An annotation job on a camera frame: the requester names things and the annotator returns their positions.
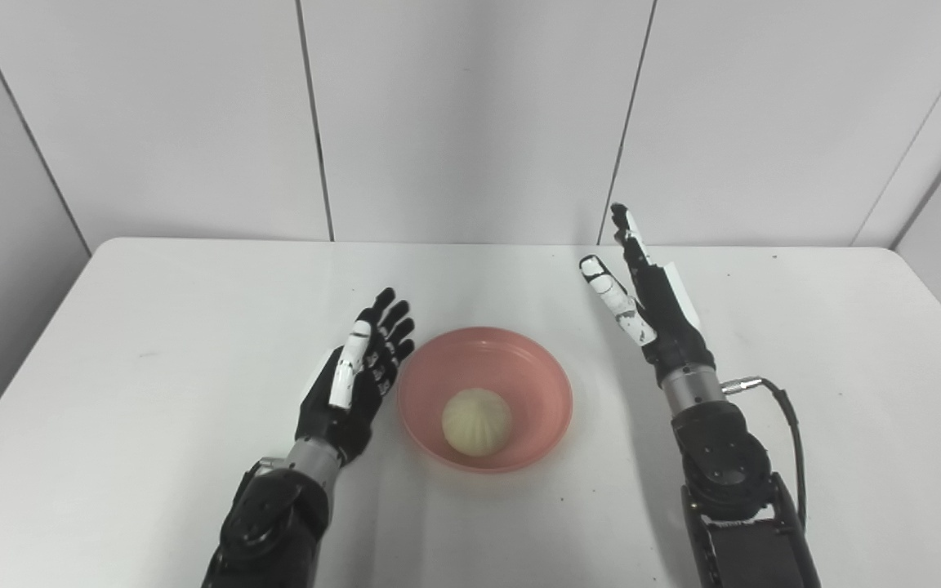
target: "silver cylinder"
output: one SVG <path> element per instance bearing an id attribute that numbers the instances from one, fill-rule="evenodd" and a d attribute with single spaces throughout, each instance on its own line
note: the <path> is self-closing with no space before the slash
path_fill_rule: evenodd
<path id="1" fill-rule="evenodd" d="M 691 363 L 676 372 L 670 372 L 660 387 L 666 394 L 673 416 L 698 404 L 725 399 L 717 373 L 709 365 Z"/>

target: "black cable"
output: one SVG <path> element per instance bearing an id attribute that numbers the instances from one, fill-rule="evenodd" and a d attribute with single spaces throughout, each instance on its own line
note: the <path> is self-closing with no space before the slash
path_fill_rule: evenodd
<path id="1" fill-rule="evenodd" d="M 761 378 L 761 384 L 765 388 L 772 390 L 772 395 L 779 403 L 779 408 L 783 411 L 783 416 L 787 418 L 787 424 L 791 427 L 791 436 L 794 438 L 794 465 L 796 467 L 796 486 L 798 487 L 798 519 L 801 521 L 801 531 L 804 531 L 805 520 L 805 491 L 804 491 L 804 447 L 801 443 L 801 431 L 798 427 L 798 420 L 794 411 L 794 404 L 786 390 L 772 383 L 766 377 Z"/>

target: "bowl rim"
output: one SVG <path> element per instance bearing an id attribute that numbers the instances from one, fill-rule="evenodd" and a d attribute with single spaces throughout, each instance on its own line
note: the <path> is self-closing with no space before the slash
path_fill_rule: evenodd
<path id="1" fill-rule="evenodd" d="M 417 444 L 417 446 L 421 448 L 423 452 L 430 455 L 430 457 L 433 457 L 437 461 L 442 462 L 442 464 L 451 466 L 451 468 L 455 468 L 457 470 L 463 470 L 465 472 L 475 472 L 475 473 L 481 473 L 481 474 L 501 474 L 505 472 L 513 472 L 515 470 L 520 470 L 522 468 L 527 468 L 527 466 L 535 464 L 535 462 L 540 461 L 542 458 L 546 457 L 546 455 L 550 454 L 550 452 L 555 447 L 557 447 L 557 443 L 560 443 L 561 439 L 564 439 L 565 432 L 568 431 L 569 425 L 572 424 L 573 397 L 572 397 L 572 383 L 571 383 L 571 380 L 569 380 L 569 375 L 568 373 L 564 372 L 564 368 L 563 366 L 561 366 L 560 361 L 557 361 L 557 358 L 554 357 L 554 355 L 550 353 L 549 350 L 546 350 L 546 347 L 536 342 L 533 338 L 526 337 L 525 335 L 520 334 L 520 332 L 511 331 L 509 330 L 509 328 L 501 328 L 501 327 L 461 327 L 461 328 L 455 328 L 455 330 L 452 330 L 452 331 L 441 332 L 441 334 L 436 335 L 430 338 L 426 343 L 423 343 L 422 346 L 417 347 L 417 349 L 414 351 L 412 356 L 408 358 L 406 362 L 404 362 L 404 364 L 406 365 L 403 365 L 403 368 L 406 368 L 408 365 L 410 365 L 410 362 L 413 360 L 413 358 L 416 357 L 416 354 L 421 353 L 421 350 L 425 349 L 428 345 L 430 345 L 430 343 L 434 343 L 438 341 L 439 339 L 452 337 L 454 335 L 462 334 L 463 332 L 468 332 L 468 331 L 486 332 L 486 334 L 488 334 L 489 332 L 492 332 L 493 334 L 499 334 L 499 332 L 503 332 L 503 334 L 505 335 L 513 336 L 515 339 L 520 339 L 522 340 L 522 342 L 528 343 L 528 345 L 530 346 L 537 347 L 537 349 L 542 351 L 542 357 L 544 358 L 544 360 L 553 363 L 554 366 L 557 367 L 557 372 L 560 373 L 559 396 L 561 399 L 564 400 L 564 405 L 568 407 L 568 410 L 564 410 L 564 415 L 563 415 L 563 418 L 561 418 L 560 427 L 559 429 L 557 429 L 557 433 L 556 435 L 554 435 L 554 438 L 550 439 L 549 442 L 546 443 L 546 446 L 542 447 L 542 450 L 538 452 L 536 457 L 528 459 L 527 461 L 518 462 L 518 464 L 494 466 L 493 468 L 483 468 L 483 466 L 459 464 L 459 462 L 451 461 L 451 459 L 442 457 L 441 455 L 439 455 L 438 453 L 430 449 L 428 446 L 426 446 L 426 444 L 423 443 L 422 440 L 419 439 L 415 435 L 415 433 L 413 433 L 410 425 L 408 425 L 408 418 L 406 418 L 406 411 L 404 411 L 404 407 L 406 407 L 408 403 L 404 401 L 404 398 L 406 397 L 404 397 L 404 394 L 402 392 L 402 390 L 404 390 L 402 383 L 403 383 L 404 378 L 406 377 L 406 373 L 408 372 L 407 369 L 402 369 L 402 371 L 399 372 L 399 379 L 397 379 L 397 381 L 395 382 L 395 387 L 397 388 L 396 390 L 397 404 L 399 405 L 399 418 L 402 421 L 402 426 L 404 430 L 406 430 L 406 433 L 408 433 L 408 436 L 410 436 L 413 442 Z"/>

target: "robotic arm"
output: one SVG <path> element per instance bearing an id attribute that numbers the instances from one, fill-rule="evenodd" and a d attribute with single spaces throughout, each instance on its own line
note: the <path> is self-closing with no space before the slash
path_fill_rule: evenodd
<path id="1" fill-rule="evenodd" d="M 656 368 L 656 381 L 670 404 L 685 470 L 685 521 L 703 588 L 818 588 L 804 538 L 801 442 L 787 392 L 763 377 L 722 386 L 676 268 L 653 264 L 625 206 L 614 204 L 612 212 L 637 299 L 597 256 L 583 258 L 579 267 Z M 772 471 L 765 447 L 747 431 L 739 408 L 725 398 L 761 385 L 773 391 L 794 433 L 798 511 L 782 478 Z M 772 514 L 763 516 L 762 510 Z"/>
<path id="2" fill-rule="evenodd" d="M 296 442 L 242 477 L 202 588 L 306 588 L 332 517 L 340 468 L 365 451 L 370 425 L 412 353 L 408 302 L 389 287 L 359 314 L 300 405 Z"/>

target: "pink bowl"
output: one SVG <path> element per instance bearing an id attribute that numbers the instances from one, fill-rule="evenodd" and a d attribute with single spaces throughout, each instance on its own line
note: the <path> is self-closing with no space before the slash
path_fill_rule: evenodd
<path id="1" fill-rule="evenodd" d="M 572 420 L 572 387 L 557 360 L 503 328 L 460 328 L 430 339 L 408 359 L 397 385 L 408 434 L 423 451 L 461 470 L 509 472 L 533 464 Z M 492 390 L 511 406 L 511 440 L 489 457 L 459 453 L 441 431 L 445 404 L 466 388 Z"/>

